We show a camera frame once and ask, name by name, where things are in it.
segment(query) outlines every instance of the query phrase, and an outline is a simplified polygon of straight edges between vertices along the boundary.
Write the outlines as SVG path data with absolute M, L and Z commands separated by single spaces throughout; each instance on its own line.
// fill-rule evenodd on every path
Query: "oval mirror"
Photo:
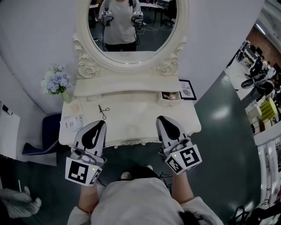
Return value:
M 132 64 L 161 51 L 177 25 L 176 0 L 92 0 L 88 29 L 107 58 Z

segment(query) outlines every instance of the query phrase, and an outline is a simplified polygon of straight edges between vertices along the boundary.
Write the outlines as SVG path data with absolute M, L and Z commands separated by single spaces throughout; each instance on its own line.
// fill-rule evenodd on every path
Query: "blue flowers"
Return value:
M 41 82 L 43 93 L 59 94 L 71 87 L 70 76 L 64 72 L 65 65 L 55 63 Z

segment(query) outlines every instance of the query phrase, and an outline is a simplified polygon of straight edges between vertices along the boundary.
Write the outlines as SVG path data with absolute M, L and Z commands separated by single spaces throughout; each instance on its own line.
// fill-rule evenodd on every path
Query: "framed picture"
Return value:
M 191 83 L 189 80 L 179 80 L 182 90 L 180 91 L 180 97 L 183 100 L 197 100 Z

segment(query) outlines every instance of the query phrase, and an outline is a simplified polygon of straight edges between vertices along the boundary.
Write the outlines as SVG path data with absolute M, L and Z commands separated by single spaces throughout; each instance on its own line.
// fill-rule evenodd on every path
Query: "vanity table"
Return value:
M 138 48 L 135 52 L 100 49 L 89 32 L 90 2 L 78 0 L 77 33 L 73 36 L 75 50 L 80 53 L 78 75 L 73 100 L 69 104 L 64 102 L 61 120 L 80 115 L 84 126 L 105 120 L 106 147 L 160 143 L 156 130 L 158 116 L 175 119 L 189 135 L 199 132 L 201 125 L 192 101 L 178 96 L 175 100 L 162 98 L 162 92 L 177 94 L 181 90 L 177 68 L 186 43 L 188 1 L 177 1 L 176 24 L 155 52 Z M 59 142 L 73 145 L 76 133 L 60 129 Z

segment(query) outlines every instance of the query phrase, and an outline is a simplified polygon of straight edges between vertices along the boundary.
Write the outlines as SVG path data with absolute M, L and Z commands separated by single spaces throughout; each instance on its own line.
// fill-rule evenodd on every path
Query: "flower vase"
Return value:
M 66 103 L 71 103 L 71 97 L 68 91 L 62 92 L 61 96 Z

